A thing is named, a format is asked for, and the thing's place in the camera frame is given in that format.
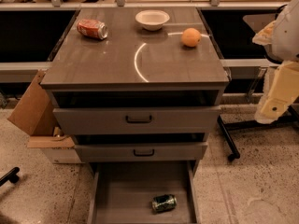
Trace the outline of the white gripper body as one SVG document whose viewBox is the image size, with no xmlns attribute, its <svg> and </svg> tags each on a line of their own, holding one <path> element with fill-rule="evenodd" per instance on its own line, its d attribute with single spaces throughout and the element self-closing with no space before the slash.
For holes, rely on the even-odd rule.
<svg viewBox="0 0 299 224">
<path fill-rule="evenodd" d="M 254 119 L 261 124 L 278 120 L 299 97 L 299 62 L 284 61 L 265 75 L 263 96 Z"/>
</svg>

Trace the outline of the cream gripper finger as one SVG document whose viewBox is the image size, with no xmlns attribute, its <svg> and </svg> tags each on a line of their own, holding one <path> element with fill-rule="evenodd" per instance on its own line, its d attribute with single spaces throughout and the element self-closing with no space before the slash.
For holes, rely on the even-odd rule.
<svg viewBox="0 0 299 224">
<path fill-rule="evenodd" d="M 272 43 L 272 34 L 275 26 L 275 21 L 268 23 L 261 31 L 259 31 L 253 38 L 252 42 L 257 45 L 270 45 Z"/>
</svg>

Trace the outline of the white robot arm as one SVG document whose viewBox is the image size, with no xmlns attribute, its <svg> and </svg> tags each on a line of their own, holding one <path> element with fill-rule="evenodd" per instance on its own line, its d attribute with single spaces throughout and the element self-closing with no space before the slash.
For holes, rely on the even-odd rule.
<svg viewBox="0 0 299 224">
<path fill-rule="evenodd" d="M 269 45 L 271 53 L 282 64 L 274 71 L 270 85 L 264 84 L 263 96 L 258 103 L 255 120 L 270 124 L 281 117 L 299 97 L 299 0 L 291 0 L 253 38 L 258 45 Z"/>
</svg>

